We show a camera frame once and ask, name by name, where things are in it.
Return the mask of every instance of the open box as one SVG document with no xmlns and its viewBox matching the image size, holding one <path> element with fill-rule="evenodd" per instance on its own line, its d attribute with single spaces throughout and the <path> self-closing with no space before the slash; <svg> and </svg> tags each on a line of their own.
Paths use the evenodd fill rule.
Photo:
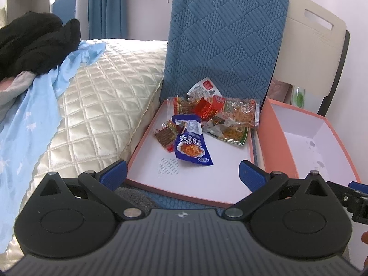
<svg viewBox="0 0 368 276">
<path fill-rule="evenodd" d="M 239 178 L 240 162 L 254 163 L 250 132 L 244 146 L 204 133 L 213 166 L 202 166 L 177 159 L 174 152 L 167 152 L 156 140 L 153 131 L 161 128 L 167 118 L 165 102 L 129 161 L 126 183 L 169 197 L 220 207 L 228 207 L 251 193 Z"/>
<path fill-rule="evenodd" d="M 304 109 L 266 99 L 259 117 L 259 143 L 267 172 L 305 178 L 318 170 L 325 181 L 347 186 L 360 182 L 330 122 Z"/>
</svg>

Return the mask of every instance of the mattress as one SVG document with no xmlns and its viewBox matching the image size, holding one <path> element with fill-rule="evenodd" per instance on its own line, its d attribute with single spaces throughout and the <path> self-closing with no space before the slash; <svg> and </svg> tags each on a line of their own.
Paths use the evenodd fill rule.
<svg viewBox="0 0 368 276">
<path fill-rule="evenodd" d="M 119 158 L 128 161 L 159 107 L 167 42 L 88 42 L 101 41 L 105 53 L 95 64 L 81 66 L 58 100 L 62 121 L 34 168 L 21 207 L 49 171 L 76 177 Z M 9 269 L 22 256 L 13 237 L 0 255 L 0 269 Z"/>
</svg>

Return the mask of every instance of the gray cloth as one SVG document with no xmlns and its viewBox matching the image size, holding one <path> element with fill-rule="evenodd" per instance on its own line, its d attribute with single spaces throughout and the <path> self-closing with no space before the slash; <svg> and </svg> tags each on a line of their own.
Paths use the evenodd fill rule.
<svg viewBox="0 0 368 276">
<path fill-rule="evenodd" d="M 126 201 L 130 202 L 137 208 L 141 209 L 146 215 L 148 215 L 151 209 L 157 209 L 159 206 L 155 204 L 146 195 L 135 189 L 129 188 L 117 188 L 115 193 Z"/>
<path fill-rule="evenodd" d="M 21 72 L 8 88 L 0 90 L 0 122 L 15 103 L 15 99 L 29 88 L 35 76 L 31 72 Z"/>
</svg>

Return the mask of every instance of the gray panel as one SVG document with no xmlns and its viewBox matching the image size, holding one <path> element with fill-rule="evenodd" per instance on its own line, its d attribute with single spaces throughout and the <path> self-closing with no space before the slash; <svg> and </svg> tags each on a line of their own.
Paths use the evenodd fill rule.
<svg viewBox="0 0 368 276">
<path fill-rule="evenodd" d="M 26 256 L 10 276 L 357 276 L 339 256 L 300 262 L 259 246 L 241 222 L 212 209 L 158 210 L 124 222 L 115 237 L 89 255 L 67 261 Z"/>
</svg>

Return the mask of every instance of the blue snack package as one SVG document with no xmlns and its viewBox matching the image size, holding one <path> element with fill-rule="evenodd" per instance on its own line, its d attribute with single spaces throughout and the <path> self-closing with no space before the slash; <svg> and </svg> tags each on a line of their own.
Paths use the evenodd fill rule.
<svg viewBox="0 0 368 276">
<path fill-rule="evenodd" d="M 195 114 L 178 114 L 172 117 L 172 121 L 176 125 L 184 124 L 184 131 L 177 135 L 174 144 L 176 157 L 195 164 L 213 165 L 203 138 L 199 116 Z"/>
</svg>

